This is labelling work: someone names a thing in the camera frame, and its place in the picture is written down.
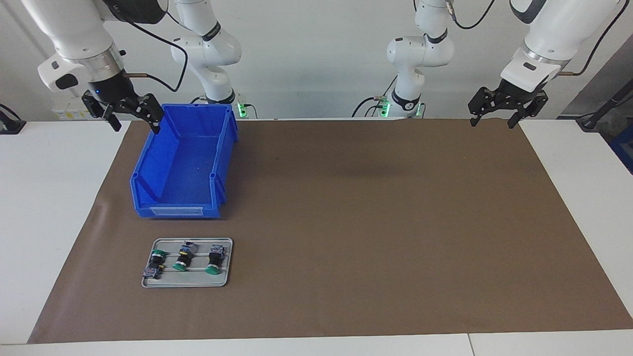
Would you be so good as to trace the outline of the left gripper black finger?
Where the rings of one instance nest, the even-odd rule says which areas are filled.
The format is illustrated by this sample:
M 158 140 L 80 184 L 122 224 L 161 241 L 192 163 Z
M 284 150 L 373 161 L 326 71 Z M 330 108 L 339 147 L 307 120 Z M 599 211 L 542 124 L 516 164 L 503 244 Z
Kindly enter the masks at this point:
M 521 120 L 538 115 L 543 106 L 547 104 L 548 100 L 549 97 L 547 96 L 545 90 L 539 90 L 525 103 L 513 100 L 510 103 L 510 109 L 514 110 L 514 113 L 508 120 L 508 127 L 513 129 Z
M 474 128 L 486 114 L 503 109 L 506 93 L 502 90 L 491 90 L 481 87 L 468 102 L 468 110 L 472 117 L 470 125 Z

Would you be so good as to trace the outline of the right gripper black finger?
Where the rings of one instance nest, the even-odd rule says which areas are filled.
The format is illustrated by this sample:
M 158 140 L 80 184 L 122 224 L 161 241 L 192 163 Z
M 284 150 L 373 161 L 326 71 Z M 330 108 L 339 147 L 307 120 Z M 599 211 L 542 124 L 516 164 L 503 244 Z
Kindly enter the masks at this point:
M 82 94 L 81 100 L 91 117 L 104 120 L 114 131 L 120 131 L 122 125 L 115 115 L 114 108 L 111 104 L 105 104 L 104 106 L 104 104 L 97 101 L 88 90 Z
M 154 134 L 160 133 L 160 123 L 164 116 L 161 104 L 153 94 L 136 95 L 121 101 L 121 112 L 133 115 L 149 124 Z

